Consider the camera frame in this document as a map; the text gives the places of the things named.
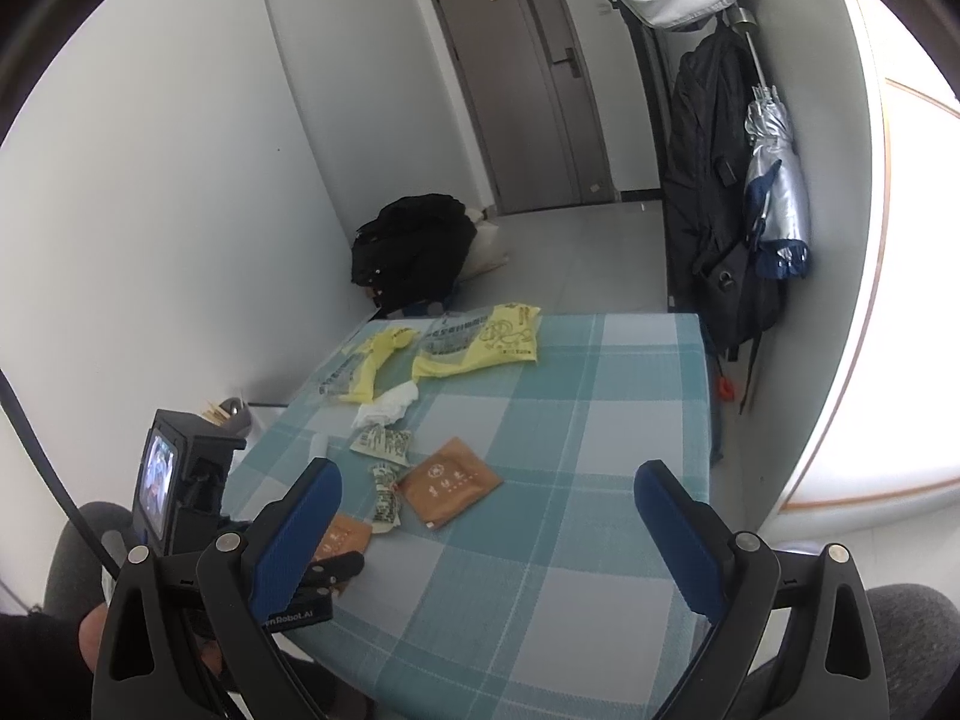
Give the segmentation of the person left hand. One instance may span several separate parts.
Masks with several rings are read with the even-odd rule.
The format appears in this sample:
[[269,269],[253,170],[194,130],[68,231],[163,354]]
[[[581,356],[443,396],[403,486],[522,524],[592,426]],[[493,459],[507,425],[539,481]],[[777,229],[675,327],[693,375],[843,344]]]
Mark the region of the person left hand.
[[94,674],[94,702],[114,691],[130,694],[132,704],[201,704],[224,670],[215,640],[195,634],[182,611],[137,589],[86,613],[78,644]]

